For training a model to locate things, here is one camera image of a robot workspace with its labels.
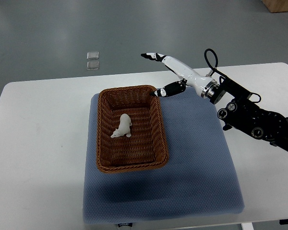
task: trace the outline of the wicker basket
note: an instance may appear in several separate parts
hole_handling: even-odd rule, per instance
[[[103,90],[98,97],[96,164],[104,173],[156,169],[168,161],[159,98],[149,95],[150,85]],[[132,121],[131,137],[111,138],[120,116]]]

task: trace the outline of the white polar bear toy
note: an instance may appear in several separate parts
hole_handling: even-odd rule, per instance
[[[128,138],[131,137],[130,126],[132,126],[130,117],[127,114],[122,114],[120,116],[119,128],[115,129],[111,138],[118,138],[118,137],[124,136],[125,134],[127,134],[126,137]]]

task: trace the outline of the white table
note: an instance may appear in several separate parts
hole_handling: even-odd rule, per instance
[[[219,69],[259,93],[261,108],[288,116],[288,65]],[[196,71],[205,75],[209,69]],[[176,80],[172,72],[162,71],[7,84],[0,97],[0,230],[85,229],[82,198],[91,98],[106,88],[163,87]],[[225,107],[231,98],[226,94],[216,108]],[[141,222],[133,229],[288,219],[288,152],[235,129],[225,137],[241,186],[243,212]]]

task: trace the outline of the blue cushion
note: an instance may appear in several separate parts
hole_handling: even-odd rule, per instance
[[[187,87],[160,98],[169,161],[155,170],[105,174],[96,167],[98,94],[91,101],[83,219],[125,223],[240,213],[244,203],[216,108]]]

